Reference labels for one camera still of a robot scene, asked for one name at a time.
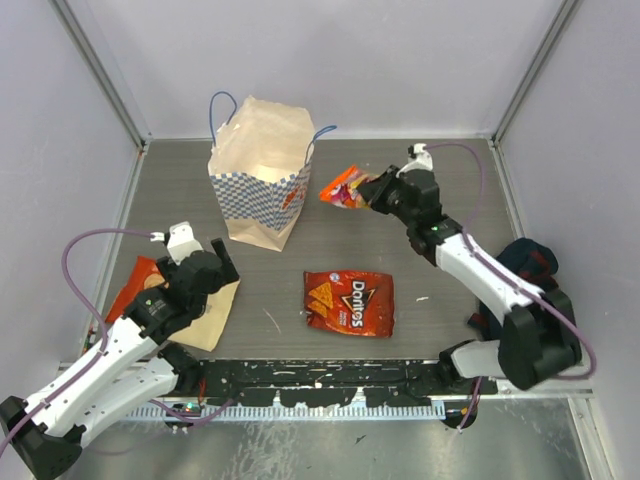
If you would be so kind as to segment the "colourful candy bag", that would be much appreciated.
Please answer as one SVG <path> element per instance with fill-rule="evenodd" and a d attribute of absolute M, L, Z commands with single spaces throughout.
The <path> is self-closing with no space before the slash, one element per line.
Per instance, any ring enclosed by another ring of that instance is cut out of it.
<path fill-rule="evenodd" d="M 366 209 L 367 202 L 357 187 L 376 178 L 376 174 L 352 165 L 320 191 L 319 200 L 344 209 Z"/>

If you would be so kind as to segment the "red Doritos bag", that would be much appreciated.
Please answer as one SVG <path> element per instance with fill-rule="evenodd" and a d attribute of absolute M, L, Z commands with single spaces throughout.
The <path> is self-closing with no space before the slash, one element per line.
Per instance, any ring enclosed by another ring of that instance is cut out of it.
<path fill-rule="evenodd" d="M 356 270 L 305 271 L 303 280 L 303 306 L 309 327 L 359 337 L 393 335 L 395 288 L 391 275 Z"/>

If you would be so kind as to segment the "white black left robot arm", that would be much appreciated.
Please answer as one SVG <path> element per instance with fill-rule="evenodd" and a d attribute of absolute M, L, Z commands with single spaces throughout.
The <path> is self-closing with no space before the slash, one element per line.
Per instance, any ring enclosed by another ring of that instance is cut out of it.
<path fill-rule="evenodd" d="M 180 261 L 162 258 L 165 283 L 140 291 L 105 342 L 28 398 L 2 402 L 6 442 L 35 478 L 61 476 L 136 407 L 172 391 L 188 396 L 197 390 L 199 361 L 169 338 L 205 313 L 210 295 L 239 278 L 224 241 L 211 246 Z"/>

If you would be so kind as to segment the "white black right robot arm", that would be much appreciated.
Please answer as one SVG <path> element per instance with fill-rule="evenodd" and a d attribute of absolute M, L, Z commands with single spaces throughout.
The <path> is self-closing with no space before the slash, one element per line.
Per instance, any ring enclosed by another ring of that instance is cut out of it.
<path fill-rule="evenodd" d="M 497 340 L 469 340 L 440 353 L 438 379 L 444 390 L 462 393 L 475 377 L 505 378 L 528 390 L 581 363 L 568 296 L 544 291 L 487 255 L 443 213 L 431 171 L 391 166 L 357 191 L 373 211 L 400 220 L 413 250 L 461 282 L 501 326 Z"/>

